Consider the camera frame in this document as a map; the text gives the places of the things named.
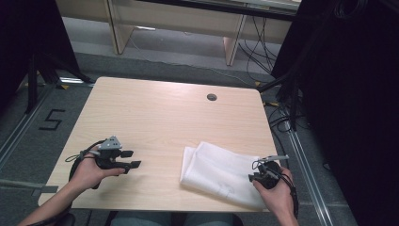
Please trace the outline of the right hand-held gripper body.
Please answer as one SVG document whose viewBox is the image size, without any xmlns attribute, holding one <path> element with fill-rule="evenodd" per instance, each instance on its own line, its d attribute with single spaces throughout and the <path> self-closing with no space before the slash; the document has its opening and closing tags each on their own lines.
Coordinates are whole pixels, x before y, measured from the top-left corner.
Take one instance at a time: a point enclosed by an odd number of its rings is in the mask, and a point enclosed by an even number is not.
<svg viewBox="0 0 399 226">
<path fill-rule="evenodd" d="M 270 155 L 264 158 L 255 160 L 252 163 L 252 168 L 257 170 L 251 175 L 257 175 L 258 181 L 264 188 L 271 189 L 275 187 L 282 177 L 282 170 L 280 168 L 280 160 L 288 160 L 286 155 Z"/>
</svg>

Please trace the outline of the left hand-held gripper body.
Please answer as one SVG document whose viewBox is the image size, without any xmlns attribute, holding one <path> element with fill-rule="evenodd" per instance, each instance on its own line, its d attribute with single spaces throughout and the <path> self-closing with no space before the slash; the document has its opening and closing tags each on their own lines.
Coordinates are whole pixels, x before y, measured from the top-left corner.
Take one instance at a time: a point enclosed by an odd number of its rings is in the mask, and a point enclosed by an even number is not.
<svg viewBox="0 0 399 226">
<path fill-rule="evenodd" d="M 115 136 L 111 136 L 102 141 L 98 147 L 96 156 L 96 164 L 102 170 L 110 169 L 126 169 L 116 158 L 121 155 L 122 145 Z"/>
</svg>

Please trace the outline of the white cloth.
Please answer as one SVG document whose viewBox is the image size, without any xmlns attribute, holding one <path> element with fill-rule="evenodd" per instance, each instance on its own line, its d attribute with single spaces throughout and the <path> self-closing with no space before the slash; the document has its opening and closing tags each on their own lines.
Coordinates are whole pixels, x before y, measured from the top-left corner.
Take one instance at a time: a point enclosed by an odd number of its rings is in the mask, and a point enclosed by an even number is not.
<svg viewBox="0 0 399 226">
<path fill-rule="evenodd" d="M 262 197 L 248 178 L 258 159 L 202 141 L 196 148 L 184 148 L 180 183 L 224 201 L 264 210 Z"/>
</svg>

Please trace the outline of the person's right hand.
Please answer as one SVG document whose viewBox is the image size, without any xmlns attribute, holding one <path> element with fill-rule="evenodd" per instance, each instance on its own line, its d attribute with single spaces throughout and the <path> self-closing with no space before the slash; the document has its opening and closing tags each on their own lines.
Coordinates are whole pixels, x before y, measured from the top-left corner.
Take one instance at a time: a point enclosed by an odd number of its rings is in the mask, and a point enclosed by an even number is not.
<svg viewBox="0 0 399 226">
<path fill-rule="evenodd" d="M 287 217 L 294 214 L 294 202 L 291 196 L 291 189 L 283 179 L 271 189 L 266 189 L 259 182 L 252 184 L 260 193 L 267 209 L 277 217 Z"/>
</svg>

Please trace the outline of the person's left hand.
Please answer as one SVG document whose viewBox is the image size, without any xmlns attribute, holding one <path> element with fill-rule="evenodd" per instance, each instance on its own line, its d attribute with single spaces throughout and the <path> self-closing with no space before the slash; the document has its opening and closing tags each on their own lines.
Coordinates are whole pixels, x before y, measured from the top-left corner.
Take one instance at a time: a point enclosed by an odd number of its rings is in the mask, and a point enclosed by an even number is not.
<svg viewBox="0 0 399 226">
<path fill-rule="evenodd" d="M 106 177 L 119 176 L 123 173 L 124 169 L 121 168 L 99 168 L 96 164 L 93 151 L 89 151 L 78 164 L 73 177 L 68 182 L 68 187 L 73 191 L 83 192 L 89 188 L 95 187 Z"/>
</svg>

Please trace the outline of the grey tape strip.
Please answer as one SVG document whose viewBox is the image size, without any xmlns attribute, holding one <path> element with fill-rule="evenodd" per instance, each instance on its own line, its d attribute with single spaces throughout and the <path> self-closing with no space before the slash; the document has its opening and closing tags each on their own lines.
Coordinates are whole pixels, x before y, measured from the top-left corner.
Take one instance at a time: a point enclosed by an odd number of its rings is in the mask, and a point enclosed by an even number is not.
<svg viewBox="0 0 399 226">
<path fill-rule="evenodd" d="M 57 193 L 58 186 L 41 186 L 35 187 L 32 191 L 33 197 L 39 197 L 41 194 Z"/>
</svg>

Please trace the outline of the black metal stand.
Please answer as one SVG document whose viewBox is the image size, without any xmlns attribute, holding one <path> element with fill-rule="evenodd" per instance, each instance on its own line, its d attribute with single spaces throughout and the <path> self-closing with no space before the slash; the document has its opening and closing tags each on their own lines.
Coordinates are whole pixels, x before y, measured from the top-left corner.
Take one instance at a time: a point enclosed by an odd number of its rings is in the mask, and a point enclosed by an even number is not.
<svg viewBox="0 0 399 226">
<path fill-rule="evenodd" d="M 40 73 L 46 84 L 58 85 L 61 83 L 61 79 L 56 73 L 57 69 L 64 70 L 77 79 L 83 81 L 84 84 L 93 85 L 94 79 L 84 75 L 80 72 L 78 67 L 73 67 L 65 61 L 62 61 L 58 57 L 43 52 L 34 54 L 29 59 L 28 66 L 28 102 L 25 113 L 30 113 L 33 108 L 38 104 L 38 76 Z"/>
<path fill-rule="evenodd" d="M 276 94 L 276 98 L 280 104 L 288 105 L 289 110 L 285 110 L 288 115 L 288 122 L 291 125 L 291 130 L 296 131 L 296 107 L 298 101 L 298 84 L 297 84 L 298 73 L 287 72 L 279 78 L 274 79 L 272 82 L 257 87 L 257 90 L 262 93 L 269 90 L 276 85 L 280 85 L 279 92 Z"/>
</svg>

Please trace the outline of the black curtain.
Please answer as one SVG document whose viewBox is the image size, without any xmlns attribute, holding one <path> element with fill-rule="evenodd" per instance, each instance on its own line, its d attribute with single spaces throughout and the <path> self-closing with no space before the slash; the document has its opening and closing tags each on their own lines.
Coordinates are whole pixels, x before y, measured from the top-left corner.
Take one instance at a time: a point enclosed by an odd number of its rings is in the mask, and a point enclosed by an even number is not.
<svg viewBox="0 0 399 226">
<path fill-rule="evenodd" d="M 399 0 L 341 0 L 298 78 L 359 226 L 399 226 Z"/>
<path fill-rule="evenodd" d="M 56 0 L 0 0 L 0 111 L 37 53 L 54 56 L 79 71 Z"/>
</svg>

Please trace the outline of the beige wooden desk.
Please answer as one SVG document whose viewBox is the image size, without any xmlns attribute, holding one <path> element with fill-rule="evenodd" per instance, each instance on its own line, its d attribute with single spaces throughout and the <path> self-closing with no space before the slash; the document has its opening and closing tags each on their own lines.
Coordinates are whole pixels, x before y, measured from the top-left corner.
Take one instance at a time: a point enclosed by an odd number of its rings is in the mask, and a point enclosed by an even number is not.
<svg viewBox="0 0 399 226">
<path fill-rule="evenodd" d="M 123 53 L 139 26 L 221 37 L 226 64 L 234 62 L 238 41 L 261 38 L 282 44 L 291 27 L 287 21 L 216 12 L 137 0 L 56 0 L 63 17 L 109 24 L 114 52 Z"/>
</svg>

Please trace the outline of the aluminium floor rail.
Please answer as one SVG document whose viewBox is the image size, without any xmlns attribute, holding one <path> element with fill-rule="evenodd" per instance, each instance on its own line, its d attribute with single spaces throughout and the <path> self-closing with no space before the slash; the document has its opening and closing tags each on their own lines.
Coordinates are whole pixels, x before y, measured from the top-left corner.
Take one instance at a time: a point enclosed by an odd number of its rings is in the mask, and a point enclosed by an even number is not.
<svg viewBox="0 0 399 226">
<path fill-rule="evenodd" d="M 299 168 L 304 177 L 307 189 L 310 193 L 311 200 L 316 211 L 316 214 L 320 220 L 322 226 L 334 226 L 331 214 L 325 203 L 325 200 L 321 194 L 318 184 L 313 176 L 311 166 L 304 153 L 302 143 L 300 142 L 297 132 L 294 127 L 288 121 L 284 123 L 284 127 L 288 130 L 288 136 L 291 145 L 294 149 L 295 157 L 297 159 Z"/>
<path fill-rule="evenodd" d="M 18 124 L 12 131 L 12 133 L 8 136 L 5 142 L 0 146 L 0 170 L 7 163 L 9 157 L 13 153 L 13 151 L 18 146 L 20 140 L 34 121 L 34 119 L 39 114 L 39 111 L 47 99 L 47 97 L 53 92 L 53 86 L 46 86 L 43 91 L 40 93 L 37 102 L 30 109 L 28 113 L 24 113 L 22 118 L 19 120 Z"/>
</svg>

